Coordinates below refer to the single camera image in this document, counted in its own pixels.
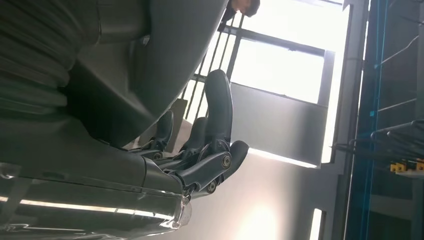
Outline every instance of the window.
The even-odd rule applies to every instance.
[[[236,36],[228,35],[227,33],[216,32],[213,35],[212,40],[210,41],[209,48],[207,50],[206,56],[204,58],[204,63],[201,68],[200,75],[207,76],[209,68],[211,71],[221,69],[226,72],[228,65],[230,63],[231,53],[233,52],[234,43],[236,41]],[[196,74],[199,73],[200,65],[197,67]]]
[[[323,65],[321,56],[241,40],[231,81],[316,104]]]
[[[188,122],[193,123],[196,119],[196,114],[198,112],[199,104],[200,104],[200,98],[202,97],[202,92],[205,84],[201,81],[198,81],[196,84],[195,80],[188,81],[186,92],[184,94],[184,100],[187,100],[187,106],[185,107],[184,112],[184,119],[186,119]],[[203,95],[203,99],[201,101],[200,109],[197,114],[197,117],[204,117],[206,116],[206,112],[208,111],[208,102],[206,101],[206,96]]]
[[[260,34],[325,50],[334,50],[340,33],[342,6],[325,6],[299,0],[262,1],[254,17],[242,27]]]
[[[240,12],[237,12],[234,16],[234,22],[232,23],[232,26],[238,28],[241,22],[242,22],[242,14]]]
[[[331,148],[331,146],[333,146],[333,141],[334,141],[336,116],[337,116],[337,109],[339,105],[340,86],[342,82],[342,69],[343,69],[343,62],[345,57],[346,38],[348,36],[348,24],[349,24],[350,14],[351,14],[351,7],[349,5],[344,9],[342,13],[340,26],[344,26],[344,28],[340,29],[340,35],[339,35],[340,37],[337,40],[337,44],[335,45],[336,54],[334,59],[334,68],[333,68],[332,80],[331,80],[331,91],[329,96],[327,119],[325,123],[324,144],[322,146],[322,155],[321,155],[321,163],[323,164],[330,163],[331,157],[332,157],[333,149]],[[367,35],[367,32],[368,32],[368,23],[366,26],[367,27],[365,28],[365,35]]]
[[[323,238],[324,232],[322,227],[326,221],[326,212],[315,208],[313,210],[312,226],[310,227],[309,240],[319,240]]]

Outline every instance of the robotic hand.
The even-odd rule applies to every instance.
[[[223,71],[215,70],[208,75],[205,94],[209,116],[194,121],[190,137],[178,154],[162,157],[172,133],[170,111],[159,120],[156,135],[141,148],[130,151],[153,156],[153,161],[163,172],[180,182],[188,199],[212,194],[240,167],[249,150],[243,141],[230,146],[233,104]]]

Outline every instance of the metal window bar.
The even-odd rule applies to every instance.
[[[185,113],[185,119],[187,119],[189,117],[190,108],[192,107],[193,98],[195,97],[196,87],[197,87],[198,82],[199,82],[199,76],[200,76],[200,73],[202,72],[203,64],[205,63],[205,58],[206,58],[206,54],[203,56],[203,59],[200,63],[199,74],[197,74],[197,76],[196,76],[193,91],[191,92],[191,98],[190,98],[190,101],[188,102],[188,108],[187,108],[187,112]]]
[[[233,23],[234,23],[234,18],[235,18],[235,17],[236,17],[236,16],[233,16],[233,17],[232,17],[232,20],[231,20],[231,26],[232,26],[232,25],[233,25]],[[245,17],[245,15],[243,14],[243,15],[241,16],[241,20],[240,20],[240,24],[239,24],[238,28],[241,28],[241,26],[242,26],[242,24],[243,24],[243,19],[244,19],[244,17]],[[211,72],[212,64],[214,63],[214,60],[215,60],[215,54],[217,53],[218,44],[220,43],[221,34],[222,34],[222,32],[220,32],[220,33],[219,33],[218,41],[216,41],[216,46],[215,46],[215,49],[213,50],[212,60],[211,60],[211,62],[210,62],[210,66],[209,66],[209,70],[207,71],[207,74],[209,74],[209,73]],[[225,52],[226,52],[226,48],[227,48],[227,44],[228,44],[228,40],[229,40],[229,38],[230,38],[230,34],[228,33],[228,34],[227,34],[227,36],[226,36],[226,41],[225,41],[224,50],[223,50],[223,52],[222,52],[221,61],[220,61],[220,63],[219,63],[219,69],[221,68],[221,65],[222,65],[223,60],[224,60],[224,56],[225,56]],[[237,54],[237,51],[238,51],[238,46],[236,47],[236,46],[234,45],[234,47],[233,47],[233,52],[231,53],[231,57],[233,57],[232,55],[234,54],[234,52]],[[197,112],[196,112],[196,117],[195,117],[195,119],[197,119],[197,118],[198,118],[198,116],[199,116],[199,111],[200,111],[200,107],[201,107],[201,105],[202,105],[202,101],[203,101],[203,96],[204,96],[204,95],[205,95],[205,86],[203,86],[203,90],[202,90],[202,92],[201,92],[200,101],[199,101],[199,104],[198,104],[198,107],[197,107]],[[205,114],[205,115],[206,115],[206,116],[208,116],[208,114],[209,114],[209,108],[207,108],[207,110],[206,110],[206,114]]]
[[[229,82],[231,82],[231,76],[233,75],[234,64],[236,63],[237,52],[239,51],[241,41],[242,41],[242,36],[240,34],[236,35],[234,48],[232,49],[231,58],[229,59],[228,68],[226,70],[226,76]]]
[[[318,48],[318,47],[314,47],[314,46],[310,46],[306,44],[301,44],[301,43],[281,39],[274,36],[265,35],[262,33],[254,32],[254,31],[243,29],[240,27],[237,28],[237,27],[227,26],[223,30],[223,32],[240,36],[244,40],[279,46],[282,48],[289,49],[291,51],[300,51],[303,53],[312,54],[312,55],[316,55],[320,57],[324,57],[324,54],[326,52],[322,48]]]
[[[230,24],[231,26],[234,24],[234,21],[235,21],[235,16],[231,20],[231,24]],[[222,32],[220,32],[219,35],[218,35],[218,39],[216,41],[215,48],[213,50],[213,55],[212,55],[212,59],[211,59],[211,62],[210,62],[210,65],[209,65],[209,69],[208,69],[207,74],[209,74],[211,72],[213,63],[215,62],[217,49],[218,49],[218,46],[219,46],[219,44],[221,42],[221,35],[222,35]],[[218,67],[219,69],[221,69],[221,67],[223,65],[224,57],[226,55],[226,51],[227,51],[227,48],[228,48],[229,39],[230,39],[230,34],[227,34],[226,40],[225,40],[225,45],[224,45],[223,52],[222,52],[222,56],[221,56],[221,59],[220,59],[220,62],[219,62],[219,67]],[[194,87],[193,87],[193,90],[191,92],[191,97],[190,97],[190,100],[188,101],[187,110],[186,110],[185,116],[184,116],[184,118],[186,120],[189,118],[189,114],[190,114],[191,108],[192,108],[192,106],[194,104],[194,96],[196,94],[196,89],[197,89],[198,83],[199,83],[199,81],[204,82],[205,81],[205,78],[206,78],[206,76],[203,76],[202,75],[202,69],[204,67],[207,54],[208,54],[208,51],[206,51],[205,55],[203,56],[203,59],[202,59],[202,61],[200,63],[200,67],[198,69],[198,73],[195,73],[194,74],[194,79],[190,80],[190,81],[193,81],[194,80],[195,83],[194,83]],[[187,85],[185,86],[184,90],[182,91],[182,94],[181,94],[181,97],[180,97],[182,99],[185,97],[185,95],[187,93],[187,87],[188,87]],[[197,119],[198,116],[199,116],[199,112],[200,112],[200,109],[201,109],[201,105],[202,105],[204,94],[205,94],[205,87],[203,86],[202,93],[201,93],[201,96],[200,96],[200,102],[198,103],[198,106],[197,106],[197,111],[196,111],[195,119]]]

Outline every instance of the robotic arm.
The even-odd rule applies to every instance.
[[[153,15],[191,2],[200,8],[190,13],[206,19],[199,31],[177,24],[193,22],[189,14]],[[212,194],[249,148],[230,146],[230,88],[217,70],[205,83],[208,118],[197,119],[180,153],[163,157],[172,114],[162,113],[200,62],[226,3],[0,2],[0,239],[130,240],[188,223],[190,201]],[[166,58],[179,52],[193,55]],[[161,115],[148,145],[121,148]]]

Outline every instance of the cable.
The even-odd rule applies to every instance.
[[[406,47],[404,47],[404,48],[402,48],[400,51],[398,51],[398,52],[396,52],[395,54],[393,54],[393,55],[391,55],[391,56],[389,56],[388,58],[386,58],[384,61],[382,61],[379,65],[376,65],[376,66],[374,66],[375,68],[377,68],[378,66],[381,66],[381,65],[383,65],[385,62],[387,62],[387,61],[389,61],[390,59],[392,59],[392,58],[394,58],[396,55],[398,55],[398,54],[400,54],[400,53],[402,53],[403,51],[405,51],[405,50],[407,50],[411,45],[412,45],[412,43],[413,42],[415,42],[415,40],[417,40],[418,39],[418,37],[419,37],[419,35],[417,35],[416,37],[414,37],[413,39],[412,39],[412,41],[406,46]]]
[[[388,9],[391,9],[392,6],[397,2],[398,0],[394,0],[393,2],[390,3],[390,6],[388,6]]]

